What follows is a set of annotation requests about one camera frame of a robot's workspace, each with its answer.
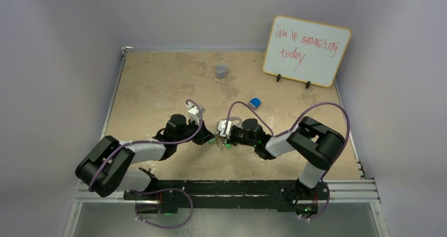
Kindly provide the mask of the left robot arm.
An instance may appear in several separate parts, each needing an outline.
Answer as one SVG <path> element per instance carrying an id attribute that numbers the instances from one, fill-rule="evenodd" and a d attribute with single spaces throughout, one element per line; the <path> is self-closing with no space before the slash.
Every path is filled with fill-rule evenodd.
<path id="1" fill-rule="evenodd" d="M 194 142 L 204 145 L 214 139 L 204 121 L 186 119 L 174 114 L 164 128 L 147 141 L 119 141 L 111 135 L 103 137 L 78 164 L 75 176 L 90 192 L 100 197 L 115 190 L 135 190 L 145 200 L 157 194 L 155 177 L 149 170 L 132 172 L 130 165 L 145 161 L 163 161 L 171 157 L 179 144 Z"/>

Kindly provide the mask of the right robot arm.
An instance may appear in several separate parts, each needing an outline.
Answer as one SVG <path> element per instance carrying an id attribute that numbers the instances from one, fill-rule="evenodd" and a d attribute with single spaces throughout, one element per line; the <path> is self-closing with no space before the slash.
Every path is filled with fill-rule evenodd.
<path id="1" fill-rule="evenodd" d="M 345 138 L 340 133 L 309 116 L 303 117 L 296 128 L 278 137 L 267 134 L 255 118 L 238 125 L 232 120 L 221 121 L 217 132 L 226 144 L 253 147 L 263 160 L 273 160 L 292 151 L 302 155 L 307 163 L 298 178 L 296 192 L 304 199 L 316 193 L 317 183 L 345 145 Z"/>

